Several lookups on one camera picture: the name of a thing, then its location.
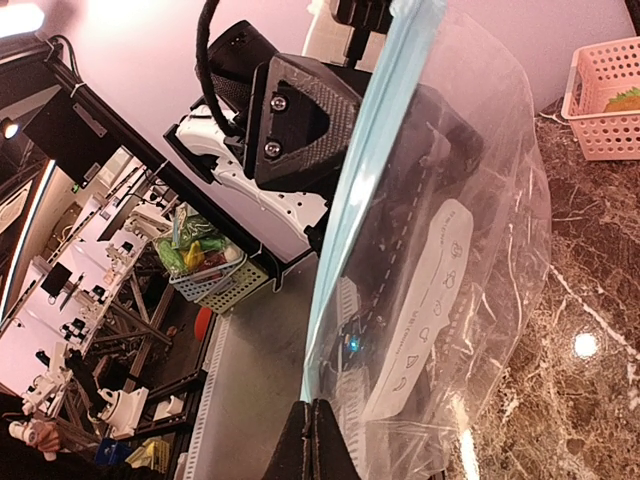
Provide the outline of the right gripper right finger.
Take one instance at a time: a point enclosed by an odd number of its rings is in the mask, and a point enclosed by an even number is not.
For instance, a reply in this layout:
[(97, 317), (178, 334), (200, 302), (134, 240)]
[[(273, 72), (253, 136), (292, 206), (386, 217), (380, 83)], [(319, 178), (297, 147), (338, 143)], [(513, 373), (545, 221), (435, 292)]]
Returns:
[(311, 420), (311, 478), (359, 480), (331, 404), (315, 399)]

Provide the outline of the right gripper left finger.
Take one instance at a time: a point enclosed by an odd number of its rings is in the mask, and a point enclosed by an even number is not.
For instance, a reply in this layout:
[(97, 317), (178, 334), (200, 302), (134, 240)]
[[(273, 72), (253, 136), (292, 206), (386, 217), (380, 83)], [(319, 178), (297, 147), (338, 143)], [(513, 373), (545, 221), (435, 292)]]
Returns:
[(311, 478), (311, 405), (293, 403), (262, 480)]

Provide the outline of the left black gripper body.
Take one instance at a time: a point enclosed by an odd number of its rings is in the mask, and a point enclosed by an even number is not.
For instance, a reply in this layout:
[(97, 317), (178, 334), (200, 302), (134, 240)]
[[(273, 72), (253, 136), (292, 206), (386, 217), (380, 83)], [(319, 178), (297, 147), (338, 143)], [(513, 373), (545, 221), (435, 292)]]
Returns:
[[(347, 60), (346, 64), (351, 63), (352, 68), (355, 66), (355, 60)], [(411, 103), (417, 107), (415, 100)], [(424, 120), (426, 117), (425, 110), (417, 107), (418, 117), (408, 118), (404, 125), (398, 130), (394, 145), (389, 152), (388, 157), (383, 161), (382, 169), (379, 173), (373, 174), (368, 170), (358, 173), (350, 185), (344, 199), (338, 199), (336, 194), (334, 200), (337, 205), (329, 208), (329, 218), (326, 230), (326, 236), (322, 244), (321, 250), (324, 250), (325, 243), (328, 239), (332, 239), (335, 245), (340, 242), (338, 238), (343, 236), (342, 242), (345, 253), (351, 253), (360, 248), (358, 236), (361, 236), (361, 227), (369, 211), (369, 206), (374, 195), (388, 195), (400, 193), (402, 189), (404, 194), (403, 205), (407, 204), (407, 195), (417, 191), (418, 187), (430, 177), (434, 176), (435, 169), (438, 164), (444, 164), (444, 161), (436, 161), (434, 157), (427, 159), (426, 149), (419, 147), (417, 132), (414, 128), (409, 127), (411, 120)], [(346, 176), (345, 161), (339, 180)], [(295, 227), (301, 226), (303, 220), (313, 220), (313, 223), (322, 217), (327, 210), (321, 197), (315, 195), (303, 196), (297, 195), (293, 198), (285, 198), (284, 202), (275, 204), (269, 200), (280, 200), (278, 198), (262, 198), (258, 202), (266, 205), (273, 212), (284, 212), (287, 220), (293, 222)]]

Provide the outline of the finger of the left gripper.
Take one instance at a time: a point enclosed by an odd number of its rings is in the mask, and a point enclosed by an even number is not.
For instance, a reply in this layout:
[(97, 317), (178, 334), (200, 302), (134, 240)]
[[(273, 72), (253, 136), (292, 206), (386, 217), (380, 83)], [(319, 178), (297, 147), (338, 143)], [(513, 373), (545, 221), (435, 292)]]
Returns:
[(361, 72), (277, 53), (255, 71), (244, 172), (261, 189), (334, 189), (361, 107)]

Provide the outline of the zip bag with blue zipper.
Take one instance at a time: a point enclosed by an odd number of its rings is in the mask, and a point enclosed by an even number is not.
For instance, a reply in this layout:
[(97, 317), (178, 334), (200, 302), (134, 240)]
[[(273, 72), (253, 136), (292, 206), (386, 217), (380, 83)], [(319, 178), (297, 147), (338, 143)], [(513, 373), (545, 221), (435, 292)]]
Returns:
[(301, 387), (333, 409), (360, 479), (426, 479), (463, 448), (546, 281), (550, 194), (529, 81), (507, 48), (445, 1), (396, 1), (336, 196), (377, 174), (431, 87), (484, 140), (407, 195), (391, 238), (319, 260)]

